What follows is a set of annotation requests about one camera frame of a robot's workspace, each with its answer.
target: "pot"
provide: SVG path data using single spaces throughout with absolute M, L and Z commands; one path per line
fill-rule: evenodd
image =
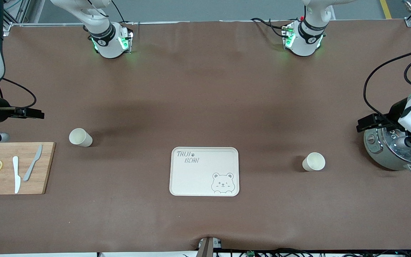
M 411 148 L 404 143 L 406 134 L 400 130 L 373 128 L 364 132 L 364 146 L 376 161 L 391 170 L 411 172 Z

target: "transparent pot lid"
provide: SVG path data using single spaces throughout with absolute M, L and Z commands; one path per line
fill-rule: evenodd
M 398 158 L 411 163 L 411 148 L 407 147 L 404 143 L 405 133 L 400 130 L 387 131 L 386 128 L 379 128 L 378 136 L 383 139 L 382 141 L 385 145 L 388 146 L 391 152 Z

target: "knife handle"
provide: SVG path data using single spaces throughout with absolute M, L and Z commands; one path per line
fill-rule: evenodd
M 18 156 L 14 156 L 12 162 L 14 163 L 14 173 L 18 175 Z
M 30 179 L 31 171 L 33 171 L 35 163 L 36 163 L 36 161 L 33 161 L 31 163 L 30 167 L 28 168 L 28 171 L 26 172 L 25 176 L 23 177 L 23 181 L 28 181 L 28 179 Z

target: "butter knife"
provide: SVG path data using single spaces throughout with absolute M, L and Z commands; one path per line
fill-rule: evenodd
M 20 190 L 21 183 L 21 177 L 18 175 L 18 156 L 14 156 L 12 158 L 12 162 L 14 163 L 15 193 L 18 193 L 18 190 Z
M 36 163 L 39 158 L 41 158 L 41 153 L 42 153 L 42 144 L 39 145 L 39 148 L 37 150 L 36 155 L 34 156 L 33 162 L 31 163 L 30 167 L 28 168 L 28 171 L 26 172 L 25 176 L 23 177 L 23 181 L 28 181 L 31 176 L 31 171 L 33 171 L 34 164 Z

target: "blue cable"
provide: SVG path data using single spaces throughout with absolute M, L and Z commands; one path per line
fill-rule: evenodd
M 10 8 L 14 7 L 15 5 L 17 5 L 18 3 L 20 3 L 21 0 L 16 1 L 13 5 L 11 5 L 10 7 L 5 8 L 5 10 L 9 10 Z

